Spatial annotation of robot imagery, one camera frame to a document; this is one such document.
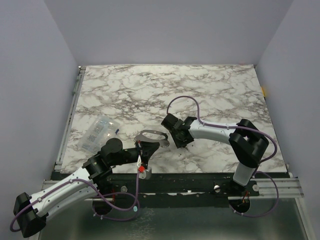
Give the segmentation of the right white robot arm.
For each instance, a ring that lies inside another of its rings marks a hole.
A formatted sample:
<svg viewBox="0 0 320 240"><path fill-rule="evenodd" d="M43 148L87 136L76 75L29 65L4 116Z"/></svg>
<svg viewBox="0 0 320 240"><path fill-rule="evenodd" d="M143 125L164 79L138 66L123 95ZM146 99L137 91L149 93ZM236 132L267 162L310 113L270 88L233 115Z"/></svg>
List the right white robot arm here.
<svg viewBox="0 0 320 240"><path fill-rule="evenodd" d="M230 145L239 161L229 189L240 196L248 189L248 182L260 165L269 141L251 121L241 119L234 124L204 122L188 116L181 120L168 113L161 125L169 131L177 148L184 148L195 139L211 140Z"/></svg>

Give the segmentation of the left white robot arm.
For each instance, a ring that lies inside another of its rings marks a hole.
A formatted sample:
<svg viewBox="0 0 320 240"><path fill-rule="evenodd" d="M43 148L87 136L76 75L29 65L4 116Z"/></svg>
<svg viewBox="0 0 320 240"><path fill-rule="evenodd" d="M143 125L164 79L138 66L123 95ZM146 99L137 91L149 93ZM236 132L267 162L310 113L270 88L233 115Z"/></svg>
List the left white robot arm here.
<svg viewBox="0 0 320 240"><path fill-rule="evenodd" d="M97 154L63 180L40 192L18 195L10 230L21 232L24 238L31 237L46 226L55 210L86 198L100 197L113 208L114 204L105 198L113 196L113 186L108 179L113 173L112 167L136 163L137 176L146 177L148 162L159 147L159 142L138 140L133 148L124 149L120 139L109 139Z"/></svg>

